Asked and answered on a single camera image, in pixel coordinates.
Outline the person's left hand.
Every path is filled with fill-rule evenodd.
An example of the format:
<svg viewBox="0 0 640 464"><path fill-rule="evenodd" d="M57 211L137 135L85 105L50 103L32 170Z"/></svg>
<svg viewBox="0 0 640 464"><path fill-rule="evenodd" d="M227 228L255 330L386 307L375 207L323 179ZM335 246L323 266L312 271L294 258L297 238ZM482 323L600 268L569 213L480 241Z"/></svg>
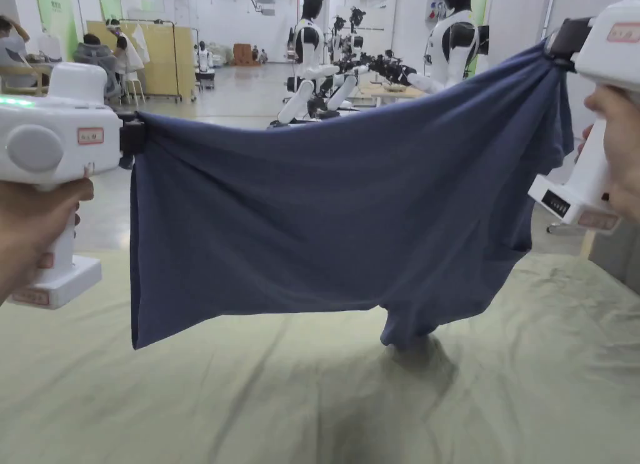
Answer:
<svg viewBox="0 0 640 464"><path fill-rule="evenodd" d="M94 198L87 178L41 192L28 184L1 183L1 302L35 279L38 262L62 234L79 205Z"/></svg>

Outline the person's right hand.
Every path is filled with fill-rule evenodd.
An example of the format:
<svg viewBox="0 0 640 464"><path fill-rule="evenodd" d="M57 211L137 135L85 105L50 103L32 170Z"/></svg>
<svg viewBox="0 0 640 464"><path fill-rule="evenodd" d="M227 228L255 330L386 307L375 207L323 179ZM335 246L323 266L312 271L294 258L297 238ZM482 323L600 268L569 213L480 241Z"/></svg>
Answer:
<svg viewBox="0 0 640 464"><path fill-rule="evenodd" d="M621 217L639 224L639 107L623 91L597 86L585 106L606 121L607 192Z"/></svg>

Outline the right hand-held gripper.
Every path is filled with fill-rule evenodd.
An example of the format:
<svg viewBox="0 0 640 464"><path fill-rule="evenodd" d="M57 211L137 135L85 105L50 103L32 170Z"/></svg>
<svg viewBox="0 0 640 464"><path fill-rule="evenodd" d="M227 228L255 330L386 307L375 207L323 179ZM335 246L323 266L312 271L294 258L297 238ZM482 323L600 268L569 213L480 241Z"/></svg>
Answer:
<svg viewBox="0 0 640 464"><path fill-rule="evenodd" d="M545 45L561 68L597 85L622 90L639 104L639 0L621 0L596 17L567 19ZM614 232L621 219L609 203L606 121L598 117L577 164L563 184L537 175L529 196L564 225Z"/></svg>

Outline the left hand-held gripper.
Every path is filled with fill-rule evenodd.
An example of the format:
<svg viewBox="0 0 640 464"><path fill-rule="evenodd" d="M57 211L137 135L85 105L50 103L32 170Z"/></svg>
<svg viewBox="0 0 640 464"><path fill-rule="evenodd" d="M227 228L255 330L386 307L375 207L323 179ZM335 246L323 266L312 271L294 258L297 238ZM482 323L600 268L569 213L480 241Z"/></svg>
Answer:
<svg viewBox="0 0 640 464"><path fill-rule="evenodd" d="M116 167L130 169L146 129L133 114L104 102L106 71L63 62L44 97L1 96L1 179L49 192ZM96 285L98 259L74 255L74 218L42 255L35 281L10 296L15 304L58 309Z"/></svg>

